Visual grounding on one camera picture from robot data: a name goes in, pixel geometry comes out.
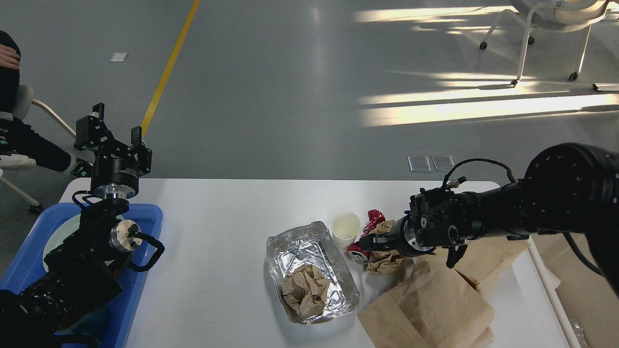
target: aluminum foil tray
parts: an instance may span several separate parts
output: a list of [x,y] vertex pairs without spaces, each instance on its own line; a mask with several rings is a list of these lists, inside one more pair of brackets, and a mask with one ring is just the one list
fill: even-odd
[[[359,291],[348,265],[322,221],[293,228],[267,240],[267,262],[275,289],[288,318],[303,325],[324,323],[350,313],[359,304]],[[321,315],[302,318],[284,301],[282,284],[286,274],[304,264],[320,268],[331,281]]]

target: white paper cup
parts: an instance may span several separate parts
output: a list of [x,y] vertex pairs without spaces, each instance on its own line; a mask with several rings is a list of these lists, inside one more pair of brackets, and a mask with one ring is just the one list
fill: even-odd
[[331,225],[333,241],[342,249],[346,249],[349,245],[355,243],[355,239],[357,239],[360,230],[361,221],[351,212],[339,214],[335,217]]

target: blue plastic bin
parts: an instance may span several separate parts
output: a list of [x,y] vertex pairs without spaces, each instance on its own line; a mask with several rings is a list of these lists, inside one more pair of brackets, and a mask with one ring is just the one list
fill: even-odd
[[[0,281],[0,289],[7,289],[17,294],[43,276],[45,274],[43,249],[47,241],[60,225],[79,213],[79,207],[73,203],[59,203],[45,209]],[[163,220],[163,213],[159,207],[153,204],[130,204],[129,211],[124,213],[123,217],[135,221],[142,232],[159,238]],[[145,264],[154,251],[154,247],[144,243],[133,252],[132,260],[135,264]],[[126,269],[120,277],[123,292],[106,306],[110,310],[110,321],[100,348],[124,347],[147,273],[136,273]],[[83,345],[66,344],[63,347],[83,347]]]

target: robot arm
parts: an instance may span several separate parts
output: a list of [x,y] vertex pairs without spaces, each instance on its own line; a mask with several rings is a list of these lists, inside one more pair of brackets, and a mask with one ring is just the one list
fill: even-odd
[[531,161],[525,177],[483,193],[454,193],[462,177],[411,196],[410,210],[388,235],[367,235],[364,251],[396,249],[406,256],[449,249],[447,266],[464,256],[467,245],[483,237],[528,239],[532,233],[584,233],[601,273],[619,294],[619,154],[566,143]]
[[[118,279],[127,268],[148,271],[164,251],[161,242],[133,221],[117,218],[129,210],[128,199],[138,194],[139,177],[150,172],[152,152],[142,142],[141,128],[131,131],[131,146],[116,140],[103,122],[100,103],[77,122],[74,146],[92,150],[96,158],[90,191],[73,195],[81,208],[79,228],[45,256],[49,271],[43,277],[19,294],[0,290],[0,346],[47,348],[80,342],[96,347],[90,336],[54,333],[104,307],[123,291]],[[157,250],[139,266],[131,258],[143,241]]]

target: gray floor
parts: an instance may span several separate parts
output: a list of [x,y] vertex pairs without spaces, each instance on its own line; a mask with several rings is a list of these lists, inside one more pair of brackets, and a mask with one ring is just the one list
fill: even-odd
[[[127,141],[192,3],[0,1],[0,29],[20,45],[22,83],[37,99],[70,123],[104,102],[107,125]],[[522,29],[506,20],[481,51],[507,2],[465,3],[202,0],[145,137],[150,177],[437,180],[444,173],[412,173],[407,156],[444,154],[497,159],[521,177],[554,144],[619,149],[619,95],[591,89],[619,82],[619,12],[593,26],[577,81],[567,77],[580,35],[539,32],[511,89]],[[108,62],[114,52],[127,61]],[[481,118],[428,121],[446,115]],[[42,111],[26,121],[71,150]],[[484,164],[461,173],[506,182]],[[46,206],[71,179],[5,176]],[[0,194],[2,275],[35,218]]]

